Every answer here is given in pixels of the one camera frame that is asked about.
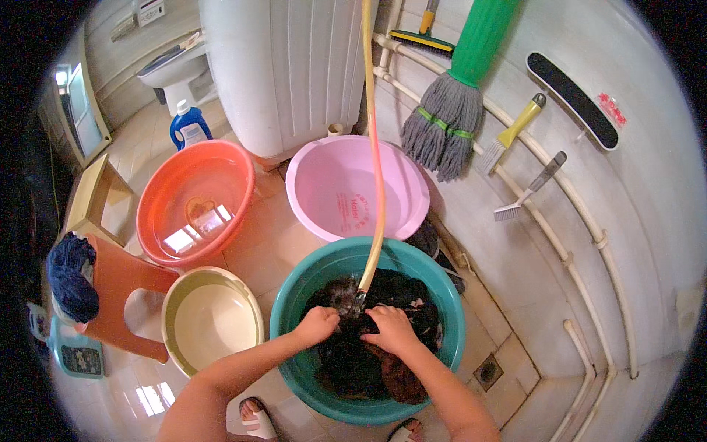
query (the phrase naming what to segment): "bottle cap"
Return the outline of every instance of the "bottle cap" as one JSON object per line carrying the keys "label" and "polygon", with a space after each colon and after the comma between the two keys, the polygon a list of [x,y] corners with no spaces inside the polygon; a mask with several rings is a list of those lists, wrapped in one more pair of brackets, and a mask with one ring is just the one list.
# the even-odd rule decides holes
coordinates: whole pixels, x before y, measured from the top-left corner
{"label": "bottle cap", "polygon": [[189,106],[186,100],[182,100],[177,103],[177,114],[184,115],[185,113],[189,112],[189,109],[191,108],[192,106]]}

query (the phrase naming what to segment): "tiled floor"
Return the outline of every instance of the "tiled floor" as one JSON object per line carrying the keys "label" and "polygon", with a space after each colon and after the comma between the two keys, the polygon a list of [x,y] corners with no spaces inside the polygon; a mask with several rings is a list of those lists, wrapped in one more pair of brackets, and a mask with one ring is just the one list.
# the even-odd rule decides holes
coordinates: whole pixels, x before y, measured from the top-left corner
{"label": "tiled floor", "polygon": [[[113,134],[107,149],[111,163],[133,188],[133,199],[111,201],[103,224],[126,240],[125,249],[142,256],[134,227],[137,199],[149,178],[176,152],[168,127],[166,106],[147,105]],[[236,140],[216,100],[202,109],[214,136]],[[208,263],[242,278],[256,295],[268,327],[277,290],[287,274],[306,255],[321,246],[290,210],[283,181],[284,170],[263,172],[256,166],[255,200],[245,225],[234,243]],[[467,291],[462,304],[467,318],[467,346],[457,372],[460,380],[478,392],[496,423],[503,426],[539,380],[533,363],[508,326],[490,295],[471,273],[464,273]],[[125,317],[138,335],[161,341],[162,295],[136,291],[128,300]],[[187,384],[172,361],[165,365],[104,346],[108,376],[102,380],[70,378],[52,366],[54,384],[70,418],[83,438],[101,441],[151,441],[165,410]],[[484,360],[494,354],[503,375],[487,392],[474,377]],[[238,403],[247,396],[263,399],[285,440],[384,441],[394,424],[360,427],[329,419],[304,405],[285,385],[275,369],[251,385],[228,407],[227,427],[235,434],[244,428]],[[417,416],[423,423],[426,441],[449,439],[432,406]]]}

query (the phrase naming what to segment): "person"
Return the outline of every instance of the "person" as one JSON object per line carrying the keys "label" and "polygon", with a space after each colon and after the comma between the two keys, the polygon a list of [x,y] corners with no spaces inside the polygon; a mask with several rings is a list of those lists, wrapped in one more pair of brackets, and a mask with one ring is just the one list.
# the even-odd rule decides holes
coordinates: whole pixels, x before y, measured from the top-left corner
{"label": "person", "polygon": [[[499,441],[500,433],[474,395],[418,339],[403,310],[378,306],[366,310],[379,334],[361,339],[398,356],[424,385],[454,442]],[[240,416],[250,436],[226,431],[228,403],[265,373],[298,352],[331,336],[339,324],[334,308],[314,307],[286,335],[226,356],[198,372],[167,411],[157,441],[278,440],[264,405],[254,397],[240,403]],[[389,441],[421,442],[422,426],[409,419]]]}

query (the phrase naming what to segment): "white washing machine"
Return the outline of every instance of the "white washing machine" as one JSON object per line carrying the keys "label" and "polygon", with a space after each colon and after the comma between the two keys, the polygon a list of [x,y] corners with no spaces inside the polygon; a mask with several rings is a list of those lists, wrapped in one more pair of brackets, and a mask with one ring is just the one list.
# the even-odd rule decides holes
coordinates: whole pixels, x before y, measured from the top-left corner
{"label": "white washing machine", "polygon": [[200,0],[199,14],[228,122],[260,163],[356,123],[361,0]]}

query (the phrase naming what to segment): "slipper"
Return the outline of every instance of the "slipper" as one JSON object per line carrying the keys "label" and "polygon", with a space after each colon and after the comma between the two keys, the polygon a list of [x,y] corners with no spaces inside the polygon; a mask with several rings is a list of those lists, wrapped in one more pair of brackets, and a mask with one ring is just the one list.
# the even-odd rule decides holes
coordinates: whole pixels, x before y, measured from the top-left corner
{"label": "slipper", "polygon": [[405,426],[415,421],[419,422],[417,419],[411,417],[408,420],[400,422],[395,428],[393,428],[393,431],[390,432],[387,442],[412,442],[412,439],[409,438],[412,431],[405,428]]}
{"label": "slipper", "polygon": [[[270,420],[270,416],[267,414],[267,411],[265,411],[265,406],[263,405],[262,402],[260,402],[260,399],[258,399],[255,396],[248,397],[242,401],[240,401],[240,404],[238,405],[238,411],[243,409],[243,405],[245,404],[246,401],[252,400],[253,402],[258,404],[258,407],[260,408],[259,412],[253,412],[253,417],[255,420],[252,421],[241,421],[243,426],[246,428],[246,432],[248,433],[248,436],[257,436],[263,439],[273,439],[277,437],[277,433],[275,432],[275,428],[272,426],[272,421]],[[247,426],[248,425],[253,425],[253,424],[260,424],[260,428],[257,430],[248,430]]]}

